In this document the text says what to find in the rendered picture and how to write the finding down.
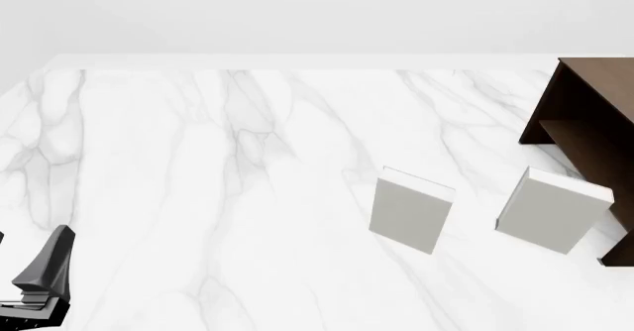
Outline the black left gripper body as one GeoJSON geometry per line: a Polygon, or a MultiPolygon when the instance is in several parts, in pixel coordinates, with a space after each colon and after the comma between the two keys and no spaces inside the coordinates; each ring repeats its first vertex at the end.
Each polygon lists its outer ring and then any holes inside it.
{"type": "Polygon", "coordinates": [[[47,291],[24,291],[20,300],[0,300],[0,331],[59,327],[67,301],[47,291]]]}

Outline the dark brown wooden shelf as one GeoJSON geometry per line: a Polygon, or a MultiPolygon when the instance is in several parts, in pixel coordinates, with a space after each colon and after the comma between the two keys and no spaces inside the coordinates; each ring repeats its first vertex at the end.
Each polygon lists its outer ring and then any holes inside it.
{"type": "Polygon", "coordinates": [[[555,144],[579,173],[609,187],[626,235],[600,261],[634,268],[634,57],[562,57],[519,143],[555,144]]]}

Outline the grey hardcover book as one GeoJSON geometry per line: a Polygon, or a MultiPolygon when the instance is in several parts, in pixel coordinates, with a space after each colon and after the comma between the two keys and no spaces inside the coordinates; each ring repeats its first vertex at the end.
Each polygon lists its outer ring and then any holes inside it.
{"type": "Polygon", "coordinates": [[[385,166],[375,185],[369,229],[430,255],[455,196],[452,187],[385,166]]]}
{"type": "Polygon", "coordinates": [[[565,255],[613,203],[609,187],[527,166],[495,230],[565,255]]]}

